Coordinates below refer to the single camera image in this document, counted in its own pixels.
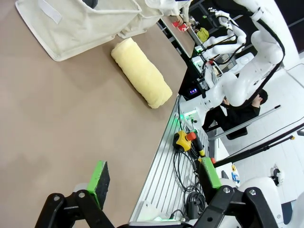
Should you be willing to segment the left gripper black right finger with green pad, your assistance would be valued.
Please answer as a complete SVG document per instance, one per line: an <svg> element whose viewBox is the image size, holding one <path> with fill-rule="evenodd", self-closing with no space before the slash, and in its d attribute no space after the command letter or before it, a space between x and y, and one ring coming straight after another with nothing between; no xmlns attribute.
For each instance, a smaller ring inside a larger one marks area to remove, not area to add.
<svg viewBox="0 0 304 228"><path fill-rule="evenodd" d="M209 157L196 161L206 209L194 224L196 228L276 228L278 224L259 187L244 190L223 185Z"/></svg>

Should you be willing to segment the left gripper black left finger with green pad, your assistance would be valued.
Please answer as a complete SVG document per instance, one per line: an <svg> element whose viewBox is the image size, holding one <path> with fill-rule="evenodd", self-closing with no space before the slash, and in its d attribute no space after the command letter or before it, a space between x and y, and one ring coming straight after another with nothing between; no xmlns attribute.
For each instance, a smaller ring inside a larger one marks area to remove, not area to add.
<svg viewBox="0 0 304 228"><path fill-rule="evenodd" d="M76 221L85 220L90 228L113 228L103 212L110 175L106 161L98 161L88 185L65 197L50 194L41 210L35 227L72 228Z"/></svg>

